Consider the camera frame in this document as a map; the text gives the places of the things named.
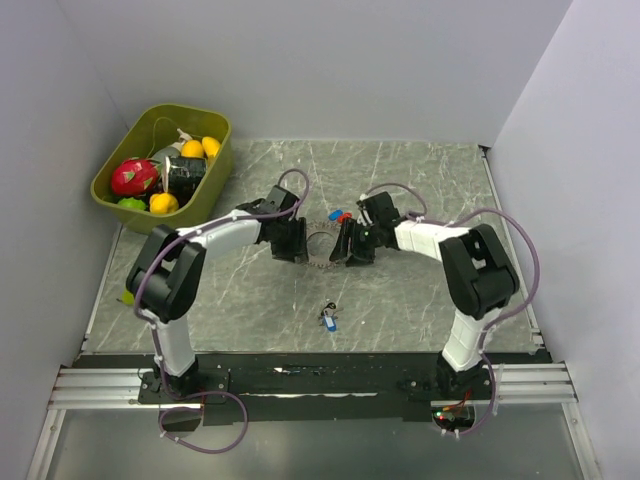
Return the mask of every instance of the plastic bin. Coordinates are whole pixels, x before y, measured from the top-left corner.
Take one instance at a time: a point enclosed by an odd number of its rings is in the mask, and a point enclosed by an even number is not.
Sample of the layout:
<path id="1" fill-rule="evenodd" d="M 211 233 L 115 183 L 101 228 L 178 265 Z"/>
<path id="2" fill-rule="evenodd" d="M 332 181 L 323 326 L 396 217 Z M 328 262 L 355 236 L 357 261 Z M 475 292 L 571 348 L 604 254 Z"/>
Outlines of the plastic bin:
<path id="1" fill-rule="evenodd" d="M 118 198 L 111 192 L 113 171 L 127 158 L 146 158 L 177 141 L 178 127 L 195 137 L 210 136 L 220 142 L 220 151 L 214 163 L 207 168 L 189 203 L 166 215 L 115 203 Z M 126 228 L 135 232 L 148 234 L 153 227 L 161 224 L 178 228 L 202 223 L 211 213 L 233 168 L 230 136 L 231 124 L 219 113 L 173 104 L 152 107 L 142 114 L 93 179 L 91 195 L 96 202 L 111 210 Z"/>

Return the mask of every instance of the white wall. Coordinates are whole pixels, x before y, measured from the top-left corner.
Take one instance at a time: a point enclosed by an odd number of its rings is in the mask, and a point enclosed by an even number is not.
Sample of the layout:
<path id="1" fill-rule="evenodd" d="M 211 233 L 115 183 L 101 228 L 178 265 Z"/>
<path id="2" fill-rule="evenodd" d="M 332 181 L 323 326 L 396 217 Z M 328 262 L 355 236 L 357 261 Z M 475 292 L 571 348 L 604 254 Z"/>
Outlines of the white wall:
<path id="1" fill-rule="evenodd" d="M 575 0 L 490 152 L 540 250 L 545 339 L 622 480 L 640 478 L 639 19 L 634 0 Z"/>
<path id="2" fill-rule="evenodd" d="M 89 181 L 125 129 L 54 2 L 0 3 L 0 64 L 0 476 L 13 480 L 82 341 L 115 227 Z"/>
<path id="3" fill-rule="evenodd" d="M 129 123 L 493 144 L 570 0 L 59 0 Z"/>

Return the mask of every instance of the blue object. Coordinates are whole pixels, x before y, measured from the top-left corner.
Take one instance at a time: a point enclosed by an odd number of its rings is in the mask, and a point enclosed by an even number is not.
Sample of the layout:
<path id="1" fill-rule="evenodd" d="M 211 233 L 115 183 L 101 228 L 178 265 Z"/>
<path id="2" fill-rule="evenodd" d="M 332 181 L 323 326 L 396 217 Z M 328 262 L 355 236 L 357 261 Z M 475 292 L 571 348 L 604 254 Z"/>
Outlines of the blue object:
<path id="1" fill-rule="evenodd" d="M 335 222 L 340 217 L 340 215 L 342 215 L 342 210 L 335 210 L 329 214 L 329 220 Z"/>
<path id="2" fill-rule="evenodd" d="M 322 317 L 322 319 L 324 321 L 325 327 L 327 327 L 327 330 L 329 330 L 330 332 L 335 332 L 336 331 L 338 326 L 336 325 L 335 317 L 330 317 L 328 315 L 325 315 L 325 316 Z"/>

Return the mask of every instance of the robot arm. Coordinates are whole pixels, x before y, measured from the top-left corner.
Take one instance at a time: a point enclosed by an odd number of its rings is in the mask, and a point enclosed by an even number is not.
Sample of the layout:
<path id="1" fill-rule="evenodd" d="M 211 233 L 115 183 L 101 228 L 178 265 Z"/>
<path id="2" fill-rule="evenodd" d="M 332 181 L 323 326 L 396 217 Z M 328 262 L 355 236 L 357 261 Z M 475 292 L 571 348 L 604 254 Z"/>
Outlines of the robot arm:
<path id="1" fill-rule="evenodd" d="M 495 230 L 489 225 L 449 227 L 401 217 L 391 196 L 382 192 L 358 202 L 361 216 L 343 222 L 332 252 L 333 261 L 347 266 L 373 263 L 375 249 L 416 252 L 442 263 L 451 299 L 456 306 L 449 339 L 442 351 L 450 383 L 479 367 L 479 341 L 495 320 L 519 280 Z"/>
<path id="2" fill-rule="evenodd" d="M 276 185 L 266 199 L 240 205 L 223 217 L 229 221 L 218 219 L 217 227 L 204 228 L 205 224 L 174 230 L 161 225 L 152 230 L 127 278 L 127 289 L 134 294 L 159 253 L 178 237 L 189 237 L 172 249 L 165 263 L 151 274 L 141 302 L 147 315 L 154 319 L 151 328 L 156 330 L 159 342 L 155 345 L 156 364 L 160 365 L 162 352 L 166 372 L 178 383 L 173 385 L 176 390 L 188 390 L 188 386 L 182 388 L 179 384 L 180 379 L 197 370 L 186 313 L 195 301 L 205 254 L 217 258 L 235 248 L 267 241 L 274 258 L 305 261 L 305 219 L 294 218 L 293 213 L 273 218 L 273 214 L 290 209 L 297 201 L 298 197 Z"/>

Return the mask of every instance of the red object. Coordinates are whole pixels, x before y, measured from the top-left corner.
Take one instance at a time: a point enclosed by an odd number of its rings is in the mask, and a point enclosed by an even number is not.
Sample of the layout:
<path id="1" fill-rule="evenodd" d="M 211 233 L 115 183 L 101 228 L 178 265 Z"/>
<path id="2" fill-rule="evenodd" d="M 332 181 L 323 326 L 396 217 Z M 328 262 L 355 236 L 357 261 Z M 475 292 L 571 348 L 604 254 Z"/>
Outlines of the red object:
<path id="1" fill-rule="evenodd" d="M 351 218 L 351 217 L 352 217 L 352 215 L 349 212 L 343 213 L 342 215 L 340 215 L 338 217 L 338 223 L 342 223 L 342 222 L 344 222 L 345 218 Z"/>
<path id="2" fill-rule="evenodd" d="M 160 172 L 144 158 L 128 158 L 111 175 L 111 190 L 122 197 L 142 195 L 153 188 Z"/>

